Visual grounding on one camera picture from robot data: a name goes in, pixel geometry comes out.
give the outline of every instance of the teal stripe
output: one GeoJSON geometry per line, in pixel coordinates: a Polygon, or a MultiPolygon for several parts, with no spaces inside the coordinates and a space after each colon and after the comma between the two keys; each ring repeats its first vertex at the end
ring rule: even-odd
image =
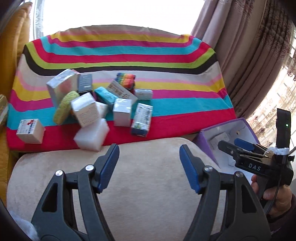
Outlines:
{"type": "Polygon", "coordinates": [[[192,44],[184,48],[175,47],[141,47],[141,46],[110,46],[110,47],[61,47],[58,44],[50,44],[47,37],[41,38],[42,46],[48,53],[57,55],[116,55],[116,54],[138,54],[138,55],[187,55],[200,46],[201,40],[194,38],[192,44]]]}
{"type": "MultiPolygon", "coordinates": [[[[226,96],[224,99],[206,99],[206,98],[167,98],[167,99],[152,99],[151,101],[139,101],[143,104],[149,104],[153,106],[152,116],[166,116],[166,115],[178,115],[187,114],[201,111],[212,110],[225,110],[232,108],[230,98],[226,96]]],[[[132,118],[136,110],[136,105],[133,105],[132,118]]],[[[56,126],[53,122],[53,115],[55,108],[46,108],[40,110],[28,110],[25,112],[16,111],[11,104],[9,104],[8,110],[8,122],[7,126],[11,130],[16,130],[22,119],[38,118],[44,126],[56,126]]],[[[113,113],[110,112],[106,116],[106,120],[113,120],[113,113]]],[[[69,117],[65,124],[76,123],[77,121],[69,117]]]]}

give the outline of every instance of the pink curtain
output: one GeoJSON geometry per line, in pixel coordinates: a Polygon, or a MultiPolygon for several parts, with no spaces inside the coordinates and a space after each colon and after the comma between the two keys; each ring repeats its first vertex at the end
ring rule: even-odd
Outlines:
{"type": "Polygon", "coordinates": [[[278,0],[205,0],[192,35],[216,51],[238,117],[250,116],[271,88],[292,27],[278,0]]]}

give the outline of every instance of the human hand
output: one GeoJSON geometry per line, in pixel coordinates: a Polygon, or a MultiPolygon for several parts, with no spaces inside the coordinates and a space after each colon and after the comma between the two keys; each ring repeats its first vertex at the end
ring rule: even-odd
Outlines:
{"type": "MultiPolygon", "coordinates": [[[[257,183],[257,175],[253,175],[251,178],[252,184],[251,187],[253,188],[254,192],[257,194],[259,191],[259,186],[257,183]]],[[[265,200],[273,200],[274,195],[276,193],[277,187],[273,187],[270,189],[265,190],[263,193],[263,198],[265,200]]],[[[276,196],[276,200],[274,205],[272,206],[270,212],[268,213],[271,218],[276,218],[285,212],[287,212],[292,205],[292,191],[289,186],[283,185],[279,188],[278,194],[276,196]]]]}

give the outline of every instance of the white fluffy material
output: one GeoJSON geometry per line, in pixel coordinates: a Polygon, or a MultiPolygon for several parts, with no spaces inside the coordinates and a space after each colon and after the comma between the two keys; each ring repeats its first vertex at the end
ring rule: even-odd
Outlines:
{"type": "Polygon", "coordinates": [[[28,235],[32,241],[40,241],[37,231],[33,224],[30,222],[22,219],[19,215],[15,214],[13,211],[9,211],[10,215],[14,219],[14,221],[17,223],[17,225],[24,231],[25,234],[28,235]]]}

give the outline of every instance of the black box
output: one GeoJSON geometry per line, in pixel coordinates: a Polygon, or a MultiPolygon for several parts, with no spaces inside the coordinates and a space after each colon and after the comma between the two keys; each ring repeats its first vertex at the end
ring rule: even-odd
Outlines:
{"type": "Polygon", "coordinates": [[[90,92],[92,94],[92,75],[85,74],[78,77],[78,93],[80,95],[90,92]]]}

